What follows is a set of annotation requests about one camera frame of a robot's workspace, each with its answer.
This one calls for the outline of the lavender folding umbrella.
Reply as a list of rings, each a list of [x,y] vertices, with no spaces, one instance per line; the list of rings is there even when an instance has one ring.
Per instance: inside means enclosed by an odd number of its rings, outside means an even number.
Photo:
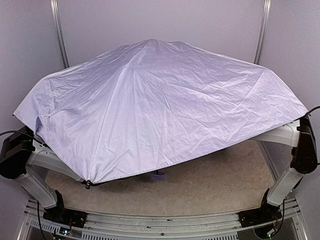
[[[148,39],[43,77],[13,114],[99,184],[211,154],[307,111],[266,67]]]

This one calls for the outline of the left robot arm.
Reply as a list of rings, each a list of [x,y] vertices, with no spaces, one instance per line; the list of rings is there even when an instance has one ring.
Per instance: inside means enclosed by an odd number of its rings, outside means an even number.
[[[5,131],[0,135],[7,135],[0,152],[0,175],[19,183],[50,215],[62,215],[65,206],[61,193],[47,185],[34,167],[66,175],[78,182],[82,182],[83,179],[46,143],[38,140],[28,127]]]

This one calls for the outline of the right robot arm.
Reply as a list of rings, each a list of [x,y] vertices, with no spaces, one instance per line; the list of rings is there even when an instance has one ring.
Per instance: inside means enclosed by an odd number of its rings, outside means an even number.
[[[252,139],[291,147],[291,162],[273,186],[268,188],[261,202],[262,208],[278,208],[303,177],[318,167],[316,138],[310,118],[305,115]]]

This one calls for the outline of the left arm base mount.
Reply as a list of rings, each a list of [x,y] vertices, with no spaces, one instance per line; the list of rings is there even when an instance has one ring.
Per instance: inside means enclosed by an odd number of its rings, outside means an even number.
[[[45,220],[83,229],[88,214],[84,211],[65,208],[63,210],[47,209],[43,214]]]

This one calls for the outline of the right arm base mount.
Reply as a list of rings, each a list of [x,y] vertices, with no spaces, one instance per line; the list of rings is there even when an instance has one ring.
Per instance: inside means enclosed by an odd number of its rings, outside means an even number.
[[[260,208],[240,211],[238,213],[239,221],[242,228],[247,228],[255,225],[260,225],[275,221],[282,218],[282,213],[279,210],[270,211]]]

